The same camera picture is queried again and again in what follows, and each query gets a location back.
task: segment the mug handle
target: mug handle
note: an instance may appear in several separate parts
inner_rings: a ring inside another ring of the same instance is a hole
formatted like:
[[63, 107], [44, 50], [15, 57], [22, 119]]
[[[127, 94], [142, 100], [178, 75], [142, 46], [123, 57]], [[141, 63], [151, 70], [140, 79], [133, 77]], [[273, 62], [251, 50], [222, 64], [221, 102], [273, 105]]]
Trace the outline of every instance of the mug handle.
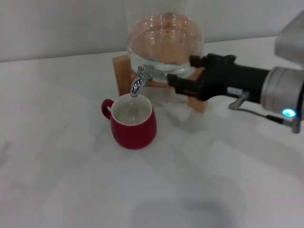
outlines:
[[110, 99], [105, 99], [103, 101], [103, 103], [101, 104], [101, 112], [103, 113], [103, 115], [110, 119], [111, 118], [111, 112], [109, 111], [108, 107], [112, 107], [114, 101], [110, 100]]

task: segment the mug rim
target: mug rim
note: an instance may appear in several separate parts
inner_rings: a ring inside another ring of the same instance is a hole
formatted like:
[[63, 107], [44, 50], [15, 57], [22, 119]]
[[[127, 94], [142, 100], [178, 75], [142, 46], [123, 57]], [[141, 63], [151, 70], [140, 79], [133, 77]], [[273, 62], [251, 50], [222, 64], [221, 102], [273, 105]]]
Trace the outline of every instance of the mug rim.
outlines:
[[140, 123], [137, 123], [137, 124], [124, 124], [124, 123], [118, 121], [118, 120], [114, 117], [114, 115], [113, 115], [113, 113], [112, 113], [112, 109], [114, 109], [115, 105], [117, 104], [117, 102], [118, 102], [119, 100], [123, 99], [123, 98], [126, 97], [126, 96], [131, 96], [131, 95], [130, 95], [130, 94], [124, 94], [124, 95], [120, 96], [119, 98], [117, 98], [117, 99], [114, 101], [114, 103], [113, 103], [113, 105], [112, 105], [112, 107], [111, 107], [111, 117], [112, 117], [116, 122], [118, 122], [119, 124], [124, 125], [124, 126], [130, 126], [130, 127], [131, 127], [131, 126], [138, 126], [138, 125], [141, 125], [141, 124], [143, 124], [144, 122], [146, 122], [146, 121], [151, 117], [151, 115], [152, 115], [153, 107], [152, 107], [151, 101], [150, 101], [146, 96], [141, 95], [141, 94], [138, 94], [138, 96], [143, 97], [143, 98], [147, 101], [147, 103], [149, 104], [149, 106], [150, 106], [150, 114], [149, 114], [149, 116], [148, 116], [144, 121], [142, 121], [142, 122], [140, 122]]

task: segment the water in mug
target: water in mug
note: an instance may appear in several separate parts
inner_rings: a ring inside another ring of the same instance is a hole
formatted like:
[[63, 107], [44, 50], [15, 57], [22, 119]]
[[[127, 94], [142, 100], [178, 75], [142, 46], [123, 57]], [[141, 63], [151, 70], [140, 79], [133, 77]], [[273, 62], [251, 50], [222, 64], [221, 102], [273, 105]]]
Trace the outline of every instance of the water in mug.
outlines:
[[166, 13], [138, 21], [129, 32], [128, 52], [133, 71], [141, 64], [158, 70], [189, 76], [194, 72], [189, 56], [201, 55], [200, 28], [185, 16]]
[[123, 124], [136, 125], [147, 120], [150, 112], [150, 107], [146, 105], [125, 103], [117, 108], [115, 118]]

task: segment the glass jar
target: glass jar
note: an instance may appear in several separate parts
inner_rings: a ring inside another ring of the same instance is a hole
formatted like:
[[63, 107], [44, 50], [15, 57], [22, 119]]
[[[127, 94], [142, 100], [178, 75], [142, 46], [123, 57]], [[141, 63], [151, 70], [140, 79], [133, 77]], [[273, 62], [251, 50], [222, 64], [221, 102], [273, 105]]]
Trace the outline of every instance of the glass jar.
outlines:
[[189, 56], [202, 55], [205, 0], [125, 0], [125, 3], [132, 70], [137, 72], [139, 65], [148, 64], [181, 77], [193, 74]]

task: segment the red mug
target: red mug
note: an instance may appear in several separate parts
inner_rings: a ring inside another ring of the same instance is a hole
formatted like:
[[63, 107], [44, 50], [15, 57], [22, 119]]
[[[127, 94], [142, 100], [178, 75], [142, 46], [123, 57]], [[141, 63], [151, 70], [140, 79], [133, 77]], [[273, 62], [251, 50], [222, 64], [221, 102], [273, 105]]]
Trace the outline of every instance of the red mug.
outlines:
[[125, 148], [143, 148], [156, 135], [156, 118], [152, 104], [141, 94], [137, 97], [125, 94], [115, 102], [106, 99], [101, 105], [101, 111], [111, 122], [115, 140]]

